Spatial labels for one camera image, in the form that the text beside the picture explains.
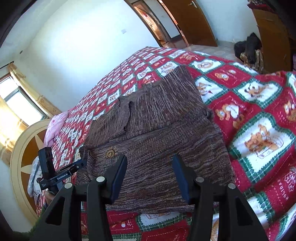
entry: ceiling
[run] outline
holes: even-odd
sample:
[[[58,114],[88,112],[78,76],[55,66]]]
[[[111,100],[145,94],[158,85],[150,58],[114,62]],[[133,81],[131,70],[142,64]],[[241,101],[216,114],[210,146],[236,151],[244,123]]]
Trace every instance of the ceiling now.
[[[37,0],[16,22],[0,48],[0,67],[27,48],[53,13],[67,0]]]

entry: brown knitted sweater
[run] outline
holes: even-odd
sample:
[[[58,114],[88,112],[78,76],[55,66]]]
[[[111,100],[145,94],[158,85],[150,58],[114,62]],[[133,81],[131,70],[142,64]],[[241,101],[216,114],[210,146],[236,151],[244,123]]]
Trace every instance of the brown knitted sweater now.
[[[123,153],[128,167],[111,209],[192,211],[178,188],[174,154],[179,153],[186,165],[213,183],[233,181],[221,131],[212,117],[186,67],[177,67],[163,80],[119,97],[108,113],[92,123],[80,148],[87,168],[78,172],[76,184],[103,175]]]

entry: yellow curtain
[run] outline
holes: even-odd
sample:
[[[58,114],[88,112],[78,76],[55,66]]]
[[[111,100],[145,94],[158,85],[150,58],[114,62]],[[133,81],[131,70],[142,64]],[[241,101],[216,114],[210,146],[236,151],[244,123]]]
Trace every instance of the yellow curtain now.
[[[26,76],[24,76],[19,69],[13,64],[8,65],[9,72],[15,82],[23,88],[26,94],[35,102],[35,104],[45,113],[48,117],[58,115],[61,111],[50,103],[43,95],[37,93],[27,82]]]
[[[6,164],[9,165],[15,142],[26,128],[22,119],[0,97],[0,159]]]

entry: curtain rod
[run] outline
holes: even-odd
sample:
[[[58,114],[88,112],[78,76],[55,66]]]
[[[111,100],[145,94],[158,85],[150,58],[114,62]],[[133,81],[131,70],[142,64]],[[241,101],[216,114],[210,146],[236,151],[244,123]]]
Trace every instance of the curtain rod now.
[[[6,67],[7,65],[9,65],[9,64],[11,64],[11,63],[14,63],[14,61],[11,61],[10,63],[8,63],[8,64],[2,66],[0,69],[3,69],[4,67]]]

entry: green sleeve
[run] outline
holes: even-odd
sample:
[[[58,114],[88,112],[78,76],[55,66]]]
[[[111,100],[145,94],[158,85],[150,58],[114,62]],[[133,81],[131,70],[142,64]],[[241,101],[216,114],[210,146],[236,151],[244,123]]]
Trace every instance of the green sleeve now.
[[[14,231],[13,235],[14,235],[15,240],[17,240],[17,241],[29,241],[29,239],[33,236],[33,233],[35,232],[35,229],[36,229],[37,225],[39,224],[41,216],[44,213],[44,211],[45,211],[45,208],[43,207],[42,210],[41,210],[39,218],[37,219],[35,225],[31,228],[31,230],[29,232],[21,233],[21,232]]]

